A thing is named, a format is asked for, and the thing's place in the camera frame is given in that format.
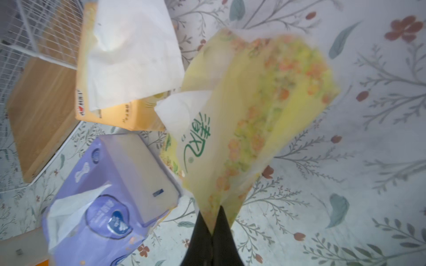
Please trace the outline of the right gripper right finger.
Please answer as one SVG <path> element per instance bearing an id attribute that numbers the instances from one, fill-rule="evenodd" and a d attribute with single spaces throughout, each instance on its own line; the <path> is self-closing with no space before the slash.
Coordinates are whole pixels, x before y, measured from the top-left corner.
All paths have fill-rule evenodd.
<path id="1" fill-rule="evenodd" d="M 235 246 L 223 206 L 220 206 L 212 236 L 212 266 L 244 266 Z"/>

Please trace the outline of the yellow-green tissue pack bottom shelf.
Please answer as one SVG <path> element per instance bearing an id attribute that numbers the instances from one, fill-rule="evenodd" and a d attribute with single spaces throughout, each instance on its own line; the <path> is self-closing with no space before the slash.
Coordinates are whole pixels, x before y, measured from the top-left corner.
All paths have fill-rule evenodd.
<path id="1" fill-rule="evenodd" d="M 224 28 L 157 103 L 160 157 L 193 195 L 207 228 L 236 219 L 272 158 L 339 94 L 327 57 L 306 37 Z"/>

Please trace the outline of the yellow tissue pack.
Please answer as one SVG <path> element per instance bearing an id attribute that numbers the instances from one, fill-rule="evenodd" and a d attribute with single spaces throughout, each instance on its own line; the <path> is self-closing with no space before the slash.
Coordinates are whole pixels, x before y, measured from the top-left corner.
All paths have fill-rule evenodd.
<path id="1" fill-rule="evenodd" d="M 155 106 L 180 88 L 183 77 L 164 1 L 84 4 L 76 119 L 130 131 L 163 131 Z"/>

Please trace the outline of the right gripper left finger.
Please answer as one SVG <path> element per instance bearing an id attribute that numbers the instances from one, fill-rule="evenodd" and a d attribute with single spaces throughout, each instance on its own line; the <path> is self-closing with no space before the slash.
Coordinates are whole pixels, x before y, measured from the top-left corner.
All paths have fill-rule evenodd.
<path id="1" fill-rule="evenodd" d="M 211 233 L 199 212 L 190 244 L 181 262 L 181 266 L 210 266 L 213 261 Z"/>

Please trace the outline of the orange tissue pack bottom shelf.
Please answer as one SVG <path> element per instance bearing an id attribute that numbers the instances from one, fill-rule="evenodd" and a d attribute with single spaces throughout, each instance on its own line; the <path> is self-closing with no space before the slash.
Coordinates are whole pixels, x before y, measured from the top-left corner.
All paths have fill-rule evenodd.
<path id="1" fill-rule="evenodd" d="M 44 260 L 44 261 L 38 263 L 35 266 L 49 266 L 49 260 Z"/>

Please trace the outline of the purple tissue pack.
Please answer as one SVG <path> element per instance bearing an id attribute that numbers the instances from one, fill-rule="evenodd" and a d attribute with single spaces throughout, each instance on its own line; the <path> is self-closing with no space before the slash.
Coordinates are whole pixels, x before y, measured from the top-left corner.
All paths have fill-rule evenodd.
<path id="1" fill-rule="evenodd" d="M 101 135 L 43 215 L 49 253 L 58 266 L 117 266 L 179 198 L 139 135 Z"/>

